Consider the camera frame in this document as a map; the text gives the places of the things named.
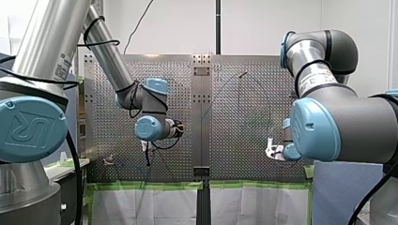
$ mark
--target white object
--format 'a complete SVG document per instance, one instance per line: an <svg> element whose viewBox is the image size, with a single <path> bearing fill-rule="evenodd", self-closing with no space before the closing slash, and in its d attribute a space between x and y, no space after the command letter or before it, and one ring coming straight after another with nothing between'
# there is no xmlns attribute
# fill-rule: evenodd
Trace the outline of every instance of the white object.
<svg viewBox="0 0 398 225"><path fill-rule="evenodd" d="M280 161L286 161L286 159L283 157L283 145L273 145L272 140L272 138L268 138L266 149L267 157Z"/></svg>
<svg viewBox="0 0 398 225"><path fill-rule="evenodd" d="M67 153L66 152L61 152L61 156L59 157L59 164L62 164L63 162L66 162L68 159Z"/></svg>
<svg viewBox="0 0 398 225"><path fill-rule="evenodd" d="M153 146L152 142L146 142L146 141L141 141L141 145L143 146L143 152L146 151L146 146L147 150L152 151L155 150L155 146Z"/></svg>

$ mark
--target metal post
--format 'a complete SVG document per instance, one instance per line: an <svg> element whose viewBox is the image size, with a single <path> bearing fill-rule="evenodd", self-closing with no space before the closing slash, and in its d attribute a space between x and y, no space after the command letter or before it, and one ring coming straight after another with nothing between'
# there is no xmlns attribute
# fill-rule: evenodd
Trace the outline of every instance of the metal post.
<svg viewBox="0 0 398 225"><path fill-rule="evenodd" d="M222 0L216 0L216 54L222 54Z"/></svg>

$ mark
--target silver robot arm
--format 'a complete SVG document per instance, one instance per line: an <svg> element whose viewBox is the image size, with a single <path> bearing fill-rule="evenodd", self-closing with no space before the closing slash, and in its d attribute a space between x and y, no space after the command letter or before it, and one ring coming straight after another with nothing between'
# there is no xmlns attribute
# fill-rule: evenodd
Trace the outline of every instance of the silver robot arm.
<svg viewBox="0 0 398 225"><path fill-rule="evenodd" d="M290 121L287 158L391 164L397 159L397 92L358 97L346 86L358 50L344 32L289 33L283 39L282 66L295 78L299 99Z"/></svg>
<svg viewBox="0 0 398 225"><path fill-rule="evenodd" d="M94 6L88 10L84 23L87 44L112 40L105 21ZM116 91L116 104L126 110L139 109L142 117L135 124L135 135L140 140L154 142L177 138L183 133L180 121L166 118L167 81L149 78L140 85L130 75L127 64L113 44L89 47L97 57L104 73Z"/></svg>
<svg viewBox="0 0 398 225"><path fill-rule="evenodd" d="M149 143L183 133L179 121L166 118L167 81L152 78L139 84L115 45L93 46L111 36L90 4L91 0L38 0L13 68L0 67L9 75L0 78L2 224L61 224L60 186L49 182L40 160L58 149L66 137L73 146L64 89L78 84L66 79L82 30L116 91L116 103L126 110L142 110L135 135Z"/></svg>

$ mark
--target pegboard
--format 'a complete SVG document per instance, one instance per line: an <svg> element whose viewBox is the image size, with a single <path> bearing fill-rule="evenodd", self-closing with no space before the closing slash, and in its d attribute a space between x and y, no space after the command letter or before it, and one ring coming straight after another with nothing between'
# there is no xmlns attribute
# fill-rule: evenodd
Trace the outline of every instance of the pegboard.
<svg viewBox="0 0 398 225"><path fill-rule="evenodd" d="M282 144L294 80L276 56L214 56L210 123L211 179L304 181L304 162L265 154L268 137Z"/></svg>
<svg viewBox="0 0 398 225"><path fill-rule="evenodd" d="M115 105L115 91L100 64L92 55L86 58L89 60L85 60L88 73L85 90L86 97L91 98L86 101L88 128L91 128L87 133L92 132L86 141L91 146L90 151L95 152L91 154L94 160L88 171L89 181L143 180L147 177L151 181L191 181L191 57L125 56L134 79L142 82L145 78L162 78L168 82L171 94L167 99L167 116L182 121L185 126L184 136L177 146L151 156L150 173L141 143L134 136L136 119L131 119L128 111ZM170 146L174 141L164 140L156 144ZM110 155L114 156L115 165L105 166L103 160Z"/></svg>
<svg viewBox="0 0 398 225"><path fill-rule="evenodd" d="M150 180L191 181L193 166L209 166L210 178L217 180L304 181L302 161L275 161L265 153L268 137L274 143L282 141L282 122L293 102L294 81L279 68L279 57L212 55L202 65L193 57L125 55L135 79L168 81L167 115L186 126L176 147L153 156ZM140 171L145 169L145 155L134 136L135 120L115 106L115 91L95 57L87 55L84 67L86 145L92 159L88 180L145 179L147 173ZM110 155L118 166L104 165Z"/></svg>

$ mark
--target blue joint cap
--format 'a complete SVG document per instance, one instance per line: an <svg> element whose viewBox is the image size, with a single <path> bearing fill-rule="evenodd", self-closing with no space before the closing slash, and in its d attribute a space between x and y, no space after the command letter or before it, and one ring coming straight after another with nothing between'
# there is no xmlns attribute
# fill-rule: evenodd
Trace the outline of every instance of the blue joint cap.
<svg viewBox="0 0 398 225"><path fill-rule="evenodd" d="M135 136L146 142L154 142L161 137L161 122L153 116L144 115L135 123Z"/></svg>
<svg viewBox="0 0 398 225"><path fill-rule="evenodd" d="M337 159L341 151L340 132L321 103L309 97L296 100L290 118L293 143L302 156L321 161Z"/></svg>
<svg viewBox="0 0 398 225"><path fill-rule="evenodd" d="M290 118L287 118L287 119L283 120L282 128L286 129L286 128L289 128L289 127L290 127Z"/></svg>
<svg viewBox="0 0 398 225"><path fill-rule="evenodd" d="M25 163L52 154L64 142L64 112L41 97L13 97L0 102L0 160Z"/></svg>
<svg viewBox="0 0 398 225"><path fill-rule="evenodd" d="M283 157L288 161L298 161L301 155L293 143L288 144L283 150Z"/></svg>
<svg viewBox="0 0 398 225"><path fill-rule="evenodd" d="M386 94L398 98L398 89L391 89L391 90L387 91Z"/></svg>
<svg viewBox="0 0 398 225"><path fill-rule="evenodd" d="M144 87L152 92L165 95L169 94L167 81L158 78L147 78L144 80Z"/></svg>

